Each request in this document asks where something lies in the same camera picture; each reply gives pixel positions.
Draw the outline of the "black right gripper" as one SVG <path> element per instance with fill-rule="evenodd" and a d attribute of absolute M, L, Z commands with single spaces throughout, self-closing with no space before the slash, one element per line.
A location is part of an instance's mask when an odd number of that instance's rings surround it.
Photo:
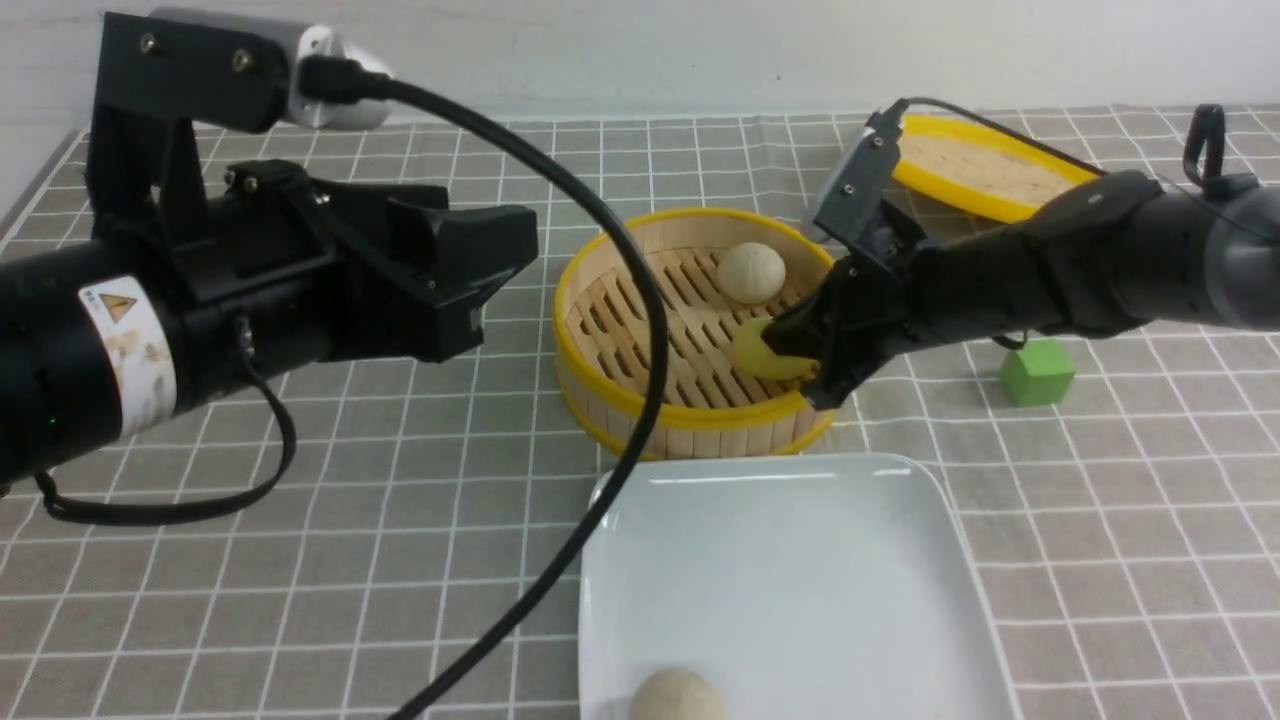
<path fill-rule="evenodd" d="M 822 354 L 803 384 L 815 411 L 841 407 L 890 360 L 960 345 L 945 291 L 954 284 L 961 243 L 929 234 L 892 202 L 881 201 L 879 224 L 846 247 L 847 256 L 822 290 L 773 318 L 762 340 L 774 354 Z"/>

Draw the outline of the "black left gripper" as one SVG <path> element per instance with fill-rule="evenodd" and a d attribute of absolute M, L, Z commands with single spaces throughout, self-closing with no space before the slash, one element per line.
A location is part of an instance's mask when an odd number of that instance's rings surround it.
<path fill-rule="evenodd" d="M 209 204 L 205 299 L 319 324 L 330 360 L 443 363 L 484 341 L 486 302 L 539 255 L 538 214 L 447 209 L 434 184 L 340 183 L 242 161 Z"/>

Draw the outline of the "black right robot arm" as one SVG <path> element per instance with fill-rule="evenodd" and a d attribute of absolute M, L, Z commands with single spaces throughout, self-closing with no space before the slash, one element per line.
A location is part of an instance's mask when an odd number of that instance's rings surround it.
<path fill-rule="evenodd" d="M 1103 174 L 1024 222 L 938 240 L 890 202 L 814 295 L 762 333 L 815 361 L 804 387 L 841 405 L 893 357 L 1034 332 L 1107 340 L 1151 322 L 1275 332 L 1277 188 L 1251 174 L 1166 190 Z"/>

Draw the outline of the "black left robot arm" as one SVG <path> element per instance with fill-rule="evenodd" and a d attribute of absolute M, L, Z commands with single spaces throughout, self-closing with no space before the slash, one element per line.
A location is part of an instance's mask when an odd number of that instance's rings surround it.
<path fill-rule="evenodd" d="M 180 266 L 152 222 L 3 264 L 3 483 L 314 363 L 444 363 L 539 254 L 536 213 L 452 209 L 436 186 L 234 165 Z"/>

